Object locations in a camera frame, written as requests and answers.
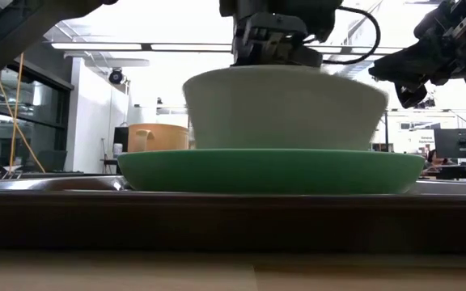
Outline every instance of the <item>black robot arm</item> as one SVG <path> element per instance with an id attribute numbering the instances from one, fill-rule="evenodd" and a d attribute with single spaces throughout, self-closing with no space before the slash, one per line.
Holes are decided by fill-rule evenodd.
<path id="1" fill-rule="evenodd" d="M 235 21 L 234 65 L 290 64 L 319 67 L 322 56 L 304 46 L 325 41 L 342 0 L 220 0 L 222 16 Z"/>
<path id="2" fill-rule="evenodd" d="M 117 0 L 14 0 L 0 11 L 0 70 L 53 25 Z"/>
<path id="3" fill-rule="evenodd" d="M 425 84 L 444 85 L 449 79 L 466 82 L 466 0 L 444 1 L 414 29 L 418 42 L 374 62 L 369 73 L 395 83 L 404 108 L 420 103 Z"/>

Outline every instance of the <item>window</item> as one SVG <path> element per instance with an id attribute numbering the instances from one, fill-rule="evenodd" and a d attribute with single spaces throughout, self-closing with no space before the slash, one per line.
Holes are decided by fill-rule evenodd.
<path id="1" fill-rule="evenodd" d="M 18 86 L 18 73 L 4 69 L 1 72 L 1 81 L 5 88 L 6 97 L 11 110 L 15 110 L 16 93 Z M 60 106 L 58 90 L 46 86 L 32 78 L 21 77 L 21 88 L 19 93 L 18 112 L 21 116 L 27 116 L 36 120 L 44 120 L 53 123 L 60 123 Z M 5 97 L 0 92 L 0 108 L 7 108 Z"/>
<path id="2" fill-rule="evenodd" d="M 414 129 L 440 129 L 441 124 L 439 122 L 407 122 L 401 123 L 400 129 L 402 130 L 414 130 Z"/>
<path id="3" fill-rule="evenodd" d="M 389 151 L 394 153 L 393 144 L 388 144 L 388 145 L 389 145 Z M 383 143 L 372 143 L 371 150 L 372 151 L 388 151 L 388 148 L 386 147 L 386 144 L 383 144 Z"/>
<path id="4" fill-rule="evenodd" d="M 26 70 L 21 76 L 19 102 L 16 103 L 18 73 L 5 68 L 0 72 L 12 113 L 18 107 L 17 122 L 28 144 L 41 161 L 41 153 L 66 149 L 66 127 L 69 91 L 54 87 L 54 84 Z M 0 90 L 0 163 L 8 166 L 11 156 L 13 120 L 3 93 Z M 39 170 L 19 132 L 15 134 L 15 165 L 27 170 Z"/>
<path id="5" fill-rule="evenodd" d="M 59 142 L 57 140 L 59 138 L 57 131 L 60 129 L 24 120 L 17 120 L 17 124 L 36 156 L 39 156 L 40 152 L 44 151 L 62 150 L 58 146 Z M 0 114 L 0 163 L 3 166 L 10 164 L 13 130 L 14 123 L 12 122 L 12 118 Z M 23 138 L 17 131 L 15 134 L 15 160 L 13 163 L 29 167 L 36 166 Z"/>

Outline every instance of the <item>orange container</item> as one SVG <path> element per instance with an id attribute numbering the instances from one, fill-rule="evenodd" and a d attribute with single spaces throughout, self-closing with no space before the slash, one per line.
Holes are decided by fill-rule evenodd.
<path id="1" fill-rule="evenodd" d="M 189 131 L 170 124 L 132 124 L 129 126 L 129 153 L 148 150 L 187 150 Z"/>

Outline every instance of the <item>green dish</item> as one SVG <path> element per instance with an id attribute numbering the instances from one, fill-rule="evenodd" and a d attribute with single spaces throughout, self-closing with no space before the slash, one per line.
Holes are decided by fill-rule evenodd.
<path id="1" fill-rule="evenodd" d="M 122 154 L 138 191 L 392 194 L 417 180 L 422 157 L 350 150 L 167 150 Z"/>

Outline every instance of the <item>fluorescent light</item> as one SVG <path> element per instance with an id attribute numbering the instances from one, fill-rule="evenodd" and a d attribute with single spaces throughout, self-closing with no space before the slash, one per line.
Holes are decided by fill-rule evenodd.
<path id="1" fill-rule="evenodd" d="M 230 52 L 230 44 L 153 44 L 152 50 Z"/>
<path id="2" fill-rule="evenodd" d="M 321 46 L 321 45 L 314 45 L 314 46 L 309 46 L 309 48 L 314 49 L 317 52 L 320 53 L 326 53 L 326 54 L 338 54 L 341 52 L 340 47 L 327 47 L 327 46 Z"/>
<path id="3" fill-rule="evenodd" d="M 96 50 L 96 51 L 121 51 L 142 50 L 141 44 L 117 44 L 117 43 L 52 43 L 55 49 L 64 50 Z"/>
<path id="4" fill-rule="evenodd" d="M 368 48 L 352 48 L 352 53 L 367 53 L 369 52 L 371 47 Z M 374 52 L 374 54 L 377 55 L 388 55 L 392 53 L 396 53 L 400 51 L 402 48 L 377 48 Z"/>
<path id="5" fill-rule="evenodd" d="M 381 58 L 382 56 L 369 56 L 366 58 L 364 61 L 377 61 Z"/>

